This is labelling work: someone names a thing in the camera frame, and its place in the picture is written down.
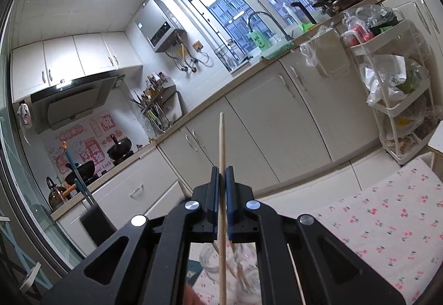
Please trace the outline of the lone bamboo chopstick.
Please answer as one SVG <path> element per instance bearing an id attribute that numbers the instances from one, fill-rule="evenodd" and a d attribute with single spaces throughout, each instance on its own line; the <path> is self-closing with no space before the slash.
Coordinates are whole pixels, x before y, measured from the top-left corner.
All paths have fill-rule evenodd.
<path id="1" fill-rule="evenodd" d="M 218 240 L 219 240 L 219 303 L 221 305 L 227 304 L 226 291 L 226 190 L 225 190 L 225 170 L 226 170 L 226 155 L 225 155 L 225 114 L 219 114 L 219 172 L 220 180 L 220 195 L 219 195 L 219 210 L 218 210 Z"/>

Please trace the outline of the clear glass jar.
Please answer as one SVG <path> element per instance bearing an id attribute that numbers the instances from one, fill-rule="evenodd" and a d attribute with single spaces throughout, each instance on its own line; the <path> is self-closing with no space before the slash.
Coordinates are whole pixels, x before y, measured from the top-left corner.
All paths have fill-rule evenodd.
<path id="1" fill-rule="evenodd" d="M 217 243 L 205 244 L 199 261 L 203 270 L 192 286 L 204 304 L 219 304 Z M 262 304 L 257 253 L 253 244 L 232 244 L 226 249 L 226 304 Z"/>

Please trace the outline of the cream kitchen base cabinets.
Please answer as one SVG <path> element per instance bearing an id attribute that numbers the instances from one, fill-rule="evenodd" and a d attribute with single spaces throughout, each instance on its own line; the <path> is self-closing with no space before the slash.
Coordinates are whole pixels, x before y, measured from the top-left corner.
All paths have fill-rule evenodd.
<path id="1" fill-rule="evenodd" d="M 400 11 L 429 47 L 435 105 L 442 102 L 442 53 L 430 24 L 442 15 L 439 0 L 386 0 Z M 317 67 L 308 67 L 299 36 L 293 49 L 264 59 L 182 117 L 153 144 L 137 151 L 90 191 L 112 224 L 123 226 L 136 214 L 161 216 L 179 194 L 210 180 L 218 165 L 219 114 L 225 114 L 227 162 L 234 176 L 264 195 L 307 180 L 348 162 L 379 139 L 372 108 L 337 16 L 325 24 L 339 33 L 336 49 Z"/>

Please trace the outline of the cherry print tablecloth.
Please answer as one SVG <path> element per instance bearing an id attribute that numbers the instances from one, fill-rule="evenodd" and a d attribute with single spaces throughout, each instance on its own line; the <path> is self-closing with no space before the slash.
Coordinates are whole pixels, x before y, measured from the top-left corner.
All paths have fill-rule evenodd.
<path id="1" fill-rule="evenodd" d="M 442 265 L 442 182 L 422 155 L 378 183 L 316 206 L 319 190 L 262 198 L 278 214 L 311 214 L 405 299 L 417 304 Z"/>

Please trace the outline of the metal kettle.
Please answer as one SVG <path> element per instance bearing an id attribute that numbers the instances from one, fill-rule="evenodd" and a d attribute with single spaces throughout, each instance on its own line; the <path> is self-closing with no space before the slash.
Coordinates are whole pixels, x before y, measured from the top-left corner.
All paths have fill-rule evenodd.
<path id="1" fill-rule="evenodd" d="M 50 177 L 46 178 L 46 182 L 50 190 L 48 202 L 52 211 L 56 211 L 57 209 L 61 208 L 61 206 L 63 206 L 66 202 L 72 199 L 71 194 L 67 194 L 66 196 L 63 195 L 64 191 L 66 191 L 68 188 L 56 185 Z"/>

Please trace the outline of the black wok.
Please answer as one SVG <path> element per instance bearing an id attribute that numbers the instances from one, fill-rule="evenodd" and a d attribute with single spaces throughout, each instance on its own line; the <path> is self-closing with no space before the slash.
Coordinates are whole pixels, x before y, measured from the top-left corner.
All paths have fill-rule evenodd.
<path id="1" fill-rule="evenodd" d="M 124 137 L 122 140 L 118 140 L 114 134 L 111 134 L 110 137 L 113 140 L 113 145 L 107 151 L 107 154 L 113 162 L 134 153 L 132 151 L 132 141 L 128 137 Z"/>

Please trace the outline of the utensil drying rack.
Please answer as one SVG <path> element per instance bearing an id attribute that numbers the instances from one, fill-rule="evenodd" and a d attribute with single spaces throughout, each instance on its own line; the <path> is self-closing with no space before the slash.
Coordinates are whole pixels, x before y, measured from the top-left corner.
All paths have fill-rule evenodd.
<path id="1" fill-rule="evenodd" d="M 146 77 L 146 87 L 132 91 L 129 101 L 138 107 L 142 126 L 153 137 L 166 133 L 183 116 L 181 95 L 175 82 L 163 72 Z"/>

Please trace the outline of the range hood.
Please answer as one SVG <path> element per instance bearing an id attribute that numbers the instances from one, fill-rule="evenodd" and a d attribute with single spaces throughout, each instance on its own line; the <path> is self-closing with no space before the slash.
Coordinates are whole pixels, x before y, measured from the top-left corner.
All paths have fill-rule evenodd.
<path id="1" fill-rule="evenodd" d="M 59 83 L 30 96 L 33 125 L 37 133 L 57 130 L 101 107 L 125 73 L 111 70 Z"/>

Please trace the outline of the white storage trolley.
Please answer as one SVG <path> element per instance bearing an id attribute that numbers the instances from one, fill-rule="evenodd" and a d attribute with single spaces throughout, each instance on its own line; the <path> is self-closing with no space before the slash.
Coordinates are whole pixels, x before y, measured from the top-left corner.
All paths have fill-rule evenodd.
<path id="1" fill-rule="evenodd" d="M 341 40 L 366 89 L 382 147 L 402 166 L 426 146 L 441 120 L 426 67 L 429 47 L 397 9 L 348 9 L 342 23 Z"/>

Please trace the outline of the hanging plastic bag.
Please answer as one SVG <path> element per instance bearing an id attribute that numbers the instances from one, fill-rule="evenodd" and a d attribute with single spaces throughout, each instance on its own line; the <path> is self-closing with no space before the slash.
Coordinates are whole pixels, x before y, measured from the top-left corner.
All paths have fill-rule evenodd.
<path id="1" fill-rule="evenodd" d="M 317 67 L 322 59 L 329 59 L 338 42 L 339 33 L 336 29 L 321 25 L 313 37 L 300 44 L 300 53 L 308 67 Z"/>

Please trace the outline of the water heater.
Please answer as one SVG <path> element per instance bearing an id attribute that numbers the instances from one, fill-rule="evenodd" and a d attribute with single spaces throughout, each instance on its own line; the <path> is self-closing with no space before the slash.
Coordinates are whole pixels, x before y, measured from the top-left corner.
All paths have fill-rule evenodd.
<path id="1" fill-rule="evenodd" d="M 149 0 L 134 20 L 154 52 L 166 52 L 178 44 L 185 29 L 161 0 Z"/>

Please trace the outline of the sink faucet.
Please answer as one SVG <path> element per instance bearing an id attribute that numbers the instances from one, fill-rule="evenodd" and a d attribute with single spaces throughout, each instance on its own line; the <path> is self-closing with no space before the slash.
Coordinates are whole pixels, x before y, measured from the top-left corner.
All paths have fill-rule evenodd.
<path id="1" fill-rule="evenodd" d="M 249 26 L 249 30 L 252 31 L 251 20 L 254 17 L 259 17 L 267 28 L 272 29 L 273 31 L 279 30 L 281 35 L 287 40 L 292 41 L 293 37 L 288 34 L 288 32 L 283 28 L 283 26 L 277 21 L 277 19 L 267 11 L 254 11 L 248 16 L 247 24 Z"/>

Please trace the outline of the white wall cabinets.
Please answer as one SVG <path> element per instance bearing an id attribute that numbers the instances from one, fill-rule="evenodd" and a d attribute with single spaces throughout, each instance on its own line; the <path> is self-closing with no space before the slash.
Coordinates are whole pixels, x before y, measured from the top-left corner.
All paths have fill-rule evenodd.
<path id="1" fill-rule="evenodd" d="M 123 32 L 81 34 L 16 48 L 11 60 L 11 96 L 15 103 L 84 76 L 123 70 L 131 76 L 142 61 Z"/>

